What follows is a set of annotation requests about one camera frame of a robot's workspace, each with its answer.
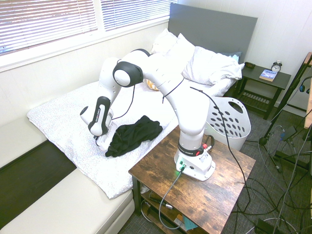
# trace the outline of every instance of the black stand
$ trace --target black stand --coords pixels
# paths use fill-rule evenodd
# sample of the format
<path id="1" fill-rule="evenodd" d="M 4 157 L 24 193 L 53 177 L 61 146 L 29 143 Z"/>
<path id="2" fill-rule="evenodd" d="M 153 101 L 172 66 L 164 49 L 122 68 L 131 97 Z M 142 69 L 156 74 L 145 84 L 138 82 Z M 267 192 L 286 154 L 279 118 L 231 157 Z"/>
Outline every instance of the black stand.
<path id="1" fill-rule="evenodd" d="M 265 145 L 267 144 L 268 139 L 270 137 L 269 133 L 270 133 L 272 127 L 274 126 L 275 122 L 277 121 L 277 118 L 279 117 L 281 110 L 287 105 L 287 102 L 288 102 L 289 98 L 291 97 L 292 93 L 294 92 L 294 90 L 296 89 L 298 84 L 300 83 L 300 79 L 301 79 L 303 73 L 305 72 L 305 70 L 307 69 L 307 67 L 309 66 L 309 64 L 310 64 L 310 62 L 312 60 L 312 55 L 310 56 L 309 61 L 307 62 L 307 64 L 304 64 L 305 60 L 306 60 L 306 58 L 304 59 L 303 63 L 301 64 L 299 71 L 297 72 L 296 76 L 292 80 L 292 83 L 290 84 L 290 86 L 289 86 L 288 90 L 286 91 L 286 93 L 285 93 L 281 103 L 279 104 L 279 106 L 278 106 L 278 108 L 277 108 L 277 110 L 276 110 L 276 112 L 274 114 L 274 117 L 273 117 L 273 119 L 272 119 L 272 121 L 270 123 L 270 126 L 269 126 L 269 128 L 267 130 L 267 132 L 265 133 L 265 135 L 262 138 L 259 139 L 259 144 L 264 146 L 265 149 L 266 149 Z M 278 158 L 281 158 L 281 159 L 284 158 L 285 160 L 294 163 L 294 160 L 292 161 L 291 158 L 287 157 L 286 154 L 283 154 L 280 151 L 276 151 L 274 157 L 278 157 Z M 277 168 L 277 171 L 280 173 L 281 170 L 280 170 L 279 166 L 277 165 L 274 157 L 272 157 L 270 155 L 270 158 L 271 158 L 272 162 L 274 163 L 275 167 Z M 298 165 L 299 166 L 302 165 L 302 168 L 304 168 L 304 169 L 306 169 L 308 171 L 311 170 L 311 167 L 309 166 L 309 164 L 301 162 L 301 161 L 298 161 Z"/>
<path id="2" fill-rule="evenodd" d="M 281 103 L 279 104 L 279 106 L 278 106 L 278 108 L 277 108 L 277 110 L 276 110 L 276 112 L 274 114 L 275 118 L 272 119 L 271 124 L 270 124 L 266 134 L 262 137 L 264 145 L 267 143 L 268 135 L 269 135 L 273 125 L 277 121 L 277 118 L 280 115 L 280 111 L 284 108 L 284 106 L 287 105 L 287 102 L 288 102 L 289 98 L 291 97 L 291 95 L 293 94 L 294 90 L 296 89 L 296 87 L 300 83 L 300 79 L 301 79 L 303 73 L 305 72 L 305 70 L 307 69 L 307 67 L 309 66 L 311 60 L 312 60 L 312 55 L 310 56 L 309 61 L 307 62 L 307 64 L 304 65 L 304 61 L 303 61 L 299 71 L 297 72 L 296 76 L 292 80 L 292 83 L 290 84 L 288 90 L 286 91 L 286 93 L 285 93 Z"/>

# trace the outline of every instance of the black cloth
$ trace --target black cloth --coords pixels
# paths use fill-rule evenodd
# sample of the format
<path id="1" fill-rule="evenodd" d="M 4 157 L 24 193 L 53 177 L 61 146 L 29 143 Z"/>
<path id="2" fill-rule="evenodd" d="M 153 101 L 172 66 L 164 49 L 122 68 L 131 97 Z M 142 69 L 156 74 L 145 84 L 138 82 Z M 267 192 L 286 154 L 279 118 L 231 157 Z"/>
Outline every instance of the black cloth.
<path id="1" fill-rule="evenodd" d="M 121 125 L 116 129 L 106 156 L 121 156 L 140 146 L 141 142 L 153 140 L 162 131 L 158 121 L 142 116 L 135 124 Z"/>

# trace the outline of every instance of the window blinds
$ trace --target window blinds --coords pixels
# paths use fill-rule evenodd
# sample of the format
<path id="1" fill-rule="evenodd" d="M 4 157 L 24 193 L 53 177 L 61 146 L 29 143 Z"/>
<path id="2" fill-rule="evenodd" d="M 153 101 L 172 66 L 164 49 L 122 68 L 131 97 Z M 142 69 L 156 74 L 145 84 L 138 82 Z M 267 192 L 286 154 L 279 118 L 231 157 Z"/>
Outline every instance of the window blinds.
<path id="1" fill-rule="evenodd" d="M 0 0 L 0 54 L 96 29 L 92 0 Z"/>
<path id="2" fill-rule="evenodd" d="M 176 0 L 101 0 L 105 30 L 168 16 L 171 2 Z"/>

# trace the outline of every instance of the window sill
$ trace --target window sill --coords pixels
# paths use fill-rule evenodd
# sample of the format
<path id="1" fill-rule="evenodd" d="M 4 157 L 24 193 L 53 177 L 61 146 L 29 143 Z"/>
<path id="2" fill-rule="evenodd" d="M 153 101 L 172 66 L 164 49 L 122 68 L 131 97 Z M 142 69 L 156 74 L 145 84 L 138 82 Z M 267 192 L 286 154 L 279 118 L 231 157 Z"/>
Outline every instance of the window sill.
<path id="1" fill-rule="evenodd" d="M 117 38 L 145 28 L 153 27 L 169 21 L 169 17 L 143 22 L 109 32 L 94 31 L 89 34 L 78 35 L 68 39 L 61 39 L 45 45 L 0 56 L 0 72 L 37 62 L 53 56 L 64 54 L 99 42 Z"/>

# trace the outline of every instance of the white bench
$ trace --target white bench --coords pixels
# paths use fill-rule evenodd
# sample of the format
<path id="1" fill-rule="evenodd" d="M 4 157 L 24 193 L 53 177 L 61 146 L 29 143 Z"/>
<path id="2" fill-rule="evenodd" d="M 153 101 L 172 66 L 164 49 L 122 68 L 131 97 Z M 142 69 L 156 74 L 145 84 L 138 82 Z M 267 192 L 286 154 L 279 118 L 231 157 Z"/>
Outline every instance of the white bench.
<path id="1" fill-rule="evenodd" d="M 0 127 L 0 168 L 45 140 L 27 117 Z M 131 190 L 109 200 L 75 169 L 0 234 L 117 234 L 134 209 Z"/>

